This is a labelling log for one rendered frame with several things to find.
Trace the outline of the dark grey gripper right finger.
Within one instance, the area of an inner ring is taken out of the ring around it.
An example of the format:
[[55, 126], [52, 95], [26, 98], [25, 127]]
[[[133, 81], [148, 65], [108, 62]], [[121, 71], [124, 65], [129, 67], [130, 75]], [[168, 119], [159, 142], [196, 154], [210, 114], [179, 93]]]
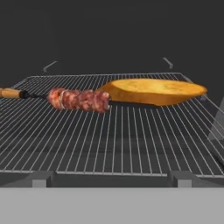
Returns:
[[198, 178], [190, 171], [169, 171], [167, 173], [167, 182], [170, 187], [177, 187], [177, 188], [223, 187], [223, 185]]

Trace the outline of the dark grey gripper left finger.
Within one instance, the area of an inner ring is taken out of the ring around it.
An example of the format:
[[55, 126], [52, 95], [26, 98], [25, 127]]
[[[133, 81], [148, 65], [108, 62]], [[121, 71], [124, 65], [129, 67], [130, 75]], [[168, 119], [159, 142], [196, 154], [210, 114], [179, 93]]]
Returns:
[[26, 178], [3, 185], [3, 187], [47, 188], [54, 186], [54, 171], [35, 171]]

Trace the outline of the golden baguette bread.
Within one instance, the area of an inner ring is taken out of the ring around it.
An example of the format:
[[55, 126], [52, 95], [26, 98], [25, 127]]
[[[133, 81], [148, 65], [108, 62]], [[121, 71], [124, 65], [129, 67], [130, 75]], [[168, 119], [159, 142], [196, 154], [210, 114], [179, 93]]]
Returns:
[[133, 78], [113, 80], [100, 87], [113, 102], [170, 106], [207, 92], [204, 86], [180, 80]]

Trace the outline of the dark grey toaster oven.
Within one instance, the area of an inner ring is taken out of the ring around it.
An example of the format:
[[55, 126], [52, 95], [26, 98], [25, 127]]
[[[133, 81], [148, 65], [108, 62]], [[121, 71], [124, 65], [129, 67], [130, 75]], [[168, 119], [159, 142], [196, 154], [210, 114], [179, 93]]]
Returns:
[[[0, 87], [94, 74], [199, 83], [224, 107], [224, 0], [0, 0]], [[0, 171], [0, 187], [34, 172]], [[55, 172], [55, 187], [169, 186], [169, 171], [44, 172]]]

